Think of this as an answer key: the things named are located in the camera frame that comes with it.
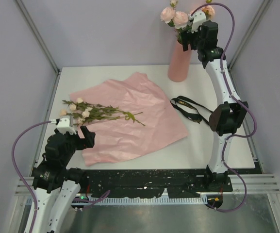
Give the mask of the pink tissue paper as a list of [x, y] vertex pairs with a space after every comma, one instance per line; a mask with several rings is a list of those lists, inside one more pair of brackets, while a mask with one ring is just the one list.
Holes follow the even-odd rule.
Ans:
[[71, 93], [70, 100], [119, 107], [136, 114], [137, 122], [93, 121], [95, 145], [82, 151], [86, 166], [118, 163], [153, 153], [189, 135], [177, 111], [162, 89], [144, 73], [134, 73], [124, 81], [106, 80], [86, 90]]

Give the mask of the pink artificial flower bunch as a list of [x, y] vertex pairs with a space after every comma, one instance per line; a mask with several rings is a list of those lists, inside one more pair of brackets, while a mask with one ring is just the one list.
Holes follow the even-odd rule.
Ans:
[[145, 126], [144, 123], [136, 118], [137, 115], [140, 115], [143, 112], [131, 113], [129, 111], [122, 110], [120, 107], [88, 103], [82, 98], [78, 98], [76, 101], [62, 100], [62, 102], [67, 106], [67, 109], [61, 110], [61, 116], [72, 117], [76, 126], [83, 126], [97, 121], [110, 121], [118, 119], [124, 119], [126, 121], [131, 121]]

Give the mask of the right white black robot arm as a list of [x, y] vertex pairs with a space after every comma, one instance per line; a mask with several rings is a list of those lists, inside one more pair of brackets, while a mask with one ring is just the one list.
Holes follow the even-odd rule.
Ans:
[[210, 20], [192, 21], [191, 28], [182, 32], [183, 50], [198, 52], [198, 59], [208, 73], [217, 98], [217, 108], [209, 117], [209, 126], [214, 133], [213, 149], [203, 179], [204, 187], [216, 191], [227, 183], [232, 137], [241, 127], [248, 103], [237, 95], [227, 71], [225, 51], [217, 46], [218, 24]]

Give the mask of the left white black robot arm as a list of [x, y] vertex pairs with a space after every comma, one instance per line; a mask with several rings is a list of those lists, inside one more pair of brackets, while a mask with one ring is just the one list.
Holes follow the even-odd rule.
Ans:
[[33, 169], [33, 204], [25, 227], [27, 233], [57, 233], [68, 208], [77, 193], [89, 186], [87, 173], [80, 168], [67, 169], [67, 164], [78, 150], [90, 149], [95, 145], [94, 132], [86, 126], [80, 127], [84, 137], [78, 133], [62, 134], [55, 130], [45, 146], [43, 160]]

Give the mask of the pink flower stem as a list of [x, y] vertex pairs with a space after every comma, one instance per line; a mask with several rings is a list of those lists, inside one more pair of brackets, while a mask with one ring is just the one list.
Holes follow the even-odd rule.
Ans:
[[[201, 7], [201, 8], [198, 9], [198, 10], [202, 10], [202, 11], [205, 13], [205, 15], [206, 15], [206, 17], [207, 17], [207, 20], [206, 20], [206, 21], [211, 20], [211, 19], [215, 16], [215, 10], [214, 10], [214, 8], [213, 8], [212, 6], [210, 6], [210, 5]], [[190, 14], [193, 14], [193, 13], [195, 13], [195, 12], [198, 11], [198, 10], [192, 10], [192, 11], [188, 14], [188, 22], [187, 22], [186, 27], [184, 28], [185, 31], [191, 32], [191, 21], [190, 21], [189, 16], [190, 16]]]
[[190, 29], [190, 21], [187, 13], [176, 10], [177, 4], [177, 0], [170, 0], [169, 5], [161, 11], [160, 19], [173, 28], [177, 42], [182, 44], [181, 34]]

